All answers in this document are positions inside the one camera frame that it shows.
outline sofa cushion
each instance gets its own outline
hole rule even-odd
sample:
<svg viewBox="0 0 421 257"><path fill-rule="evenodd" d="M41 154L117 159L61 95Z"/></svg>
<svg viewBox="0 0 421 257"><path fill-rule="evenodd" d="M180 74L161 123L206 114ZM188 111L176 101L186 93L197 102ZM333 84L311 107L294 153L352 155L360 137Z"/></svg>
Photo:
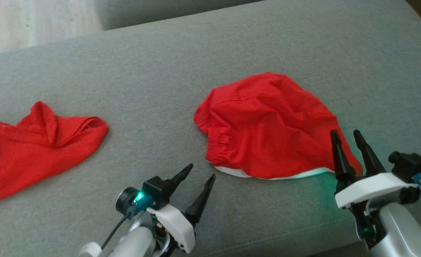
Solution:
<svg viewBox="0 0 421 257"><path fill-rule="evenodd" d="M265 71L320 98L360 161L354 129L387 169L393 150L421 154L421 20L403 0L267 0L7 52L0 121L18 122L41 100L57 115L101 117L110 132L79 166L0 201L0 256L74 256L101 244L121 218L121 190L191 162L171 198L181 210L217 174L191 256L308 256L356 241L332 174L241 179L204 160L198 104ZM421 200L413 206L421 224Z"/></svg>

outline red fabric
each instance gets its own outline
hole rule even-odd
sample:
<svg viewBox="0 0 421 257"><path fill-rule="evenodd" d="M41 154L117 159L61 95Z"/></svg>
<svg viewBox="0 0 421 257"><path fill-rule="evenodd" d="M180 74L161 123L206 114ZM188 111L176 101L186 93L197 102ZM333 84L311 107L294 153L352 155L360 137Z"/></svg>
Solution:
<svg viewBox="0 0 421 257"><path fill-rule="evenodd" d="M0 122L0 199L79 164L108 130L98 117L60 117L42 102L16 126Z"/></svg>
<svg viewBox="0 0 421 257"><path fill-rule="evenodd" d="M330 132L335 129L351 166L362 175L336 116L285 75L253 75L213 89L194 122L208 136L206 160L214 166L267 179L320 167L334 171Z"/></svg>

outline wooden floor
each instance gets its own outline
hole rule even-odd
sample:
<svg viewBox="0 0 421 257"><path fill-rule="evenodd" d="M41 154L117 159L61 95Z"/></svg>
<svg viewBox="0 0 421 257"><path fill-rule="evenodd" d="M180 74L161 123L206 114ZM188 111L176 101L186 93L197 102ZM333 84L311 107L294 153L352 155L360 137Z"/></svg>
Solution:
<svg viewBox="0 0 421 257"><path fill-rule="evenodd" d="M94 0L0 0L0 52L103 31Z"/></svg>

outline black cable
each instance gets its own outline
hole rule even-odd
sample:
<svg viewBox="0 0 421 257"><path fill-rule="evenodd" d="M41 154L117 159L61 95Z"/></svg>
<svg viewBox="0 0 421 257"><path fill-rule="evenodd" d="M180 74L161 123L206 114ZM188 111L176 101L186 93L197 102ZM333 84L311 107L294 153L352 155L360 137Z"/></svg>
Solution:
<svg viewBox="0 0 421 257"><path fill-rule="evenodd" d="M107 237L106 241L104 242L104 244L101 246L101 250L104 249L104 247L106 247L106 245L109 243L109 240L111 240L111 237L115 234L115 232L117 231L117 229L119 229L119 226L122 225L122 223L124 221L126 221L127 218L129 218L129 216L131 215L131 213L127 213L120 221L119 223L117 223L116 227L112 230L112 232L109 234L109 236Z"/></svg>

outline green led light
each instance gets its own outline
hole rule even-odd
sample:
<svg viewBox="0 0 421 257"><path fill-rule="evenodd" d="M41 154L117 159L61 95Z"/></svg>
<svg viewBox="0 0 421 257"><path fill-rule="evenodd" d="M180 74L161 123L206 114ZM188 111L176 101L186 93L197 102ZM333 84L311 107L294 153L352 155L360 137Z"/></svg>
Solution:
<svg viewBox="0 0 421 257"><path fill-rule="evenodd" d="M134 199L135 201L139 201L144 195L140 192L137 194L137 197Z"/></svg>

